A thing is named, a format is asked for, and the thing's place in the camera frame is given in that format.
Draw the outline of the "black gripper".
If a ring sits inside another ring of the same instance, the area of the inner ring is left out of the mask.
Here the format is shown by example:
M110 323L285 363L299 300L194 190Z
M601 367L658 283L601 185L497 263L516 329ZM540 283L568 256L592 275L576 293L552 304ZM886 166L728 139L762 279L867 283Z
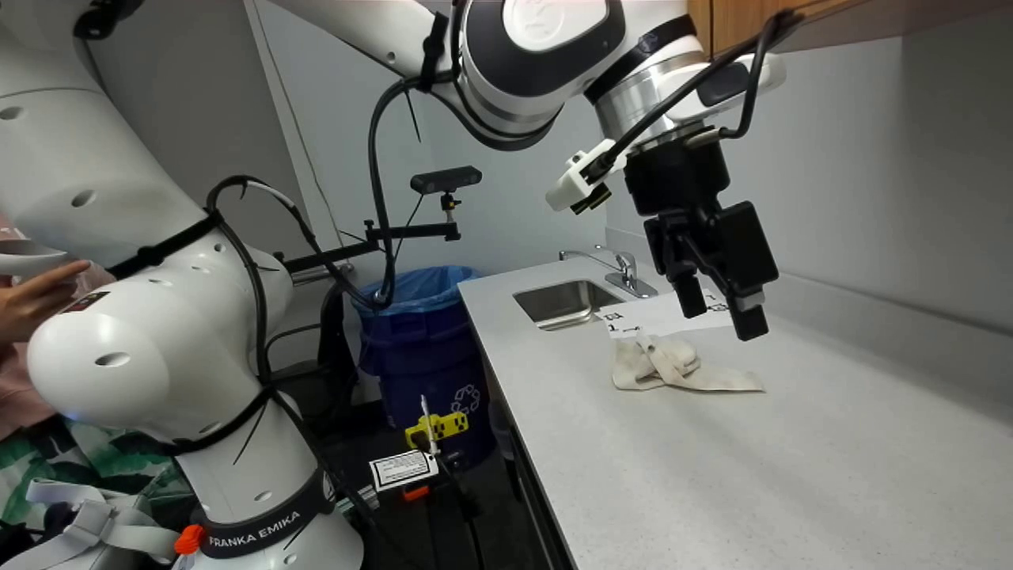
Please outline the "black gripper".
M780 279L762 222L751 203L722 205L732 185L718 142L658 142L638 149L624 167L657 271L664 275L685 315L705 310L697 275L724 293L742 343L769 331L767 286Z

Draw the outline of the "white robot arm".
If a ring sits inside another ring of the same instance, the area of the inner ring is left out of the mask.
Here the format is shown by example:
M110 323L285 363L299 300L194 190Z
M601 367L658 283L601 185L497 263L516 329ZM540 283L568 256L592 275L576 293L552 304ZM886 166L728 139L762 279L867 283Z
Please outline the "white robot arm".
M772 254L748 203L717 203L718 144L705 116L751 104L769 46L802 23L781 10L705 61L687 0L276 0L438 95L490 149L535 144L576 95L606 139L568 160L548 203L588 209L620 172L649 215L658 271L682 308L704 283L736 331L767 331ZM330 504L302 417L260 359L291 275L246 251L149 156L88 72L4 44L4 213L54 254L110 283L28 337L25 363L68 415L141 427L182 462L204 536L190 570L360 570L366 539Z

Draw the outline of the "person's hand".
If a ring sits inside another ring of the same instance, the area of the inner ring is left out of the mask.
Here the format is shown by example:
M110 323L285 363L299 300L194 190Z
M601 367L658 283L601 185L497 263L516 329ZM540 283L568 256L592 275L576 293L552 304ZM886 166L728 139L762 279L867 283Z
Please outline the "person's hand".
M62 312L74 293L75 279L88 268L88 258L62 263L25 283L0 288L0 343L25 343L48 315Z

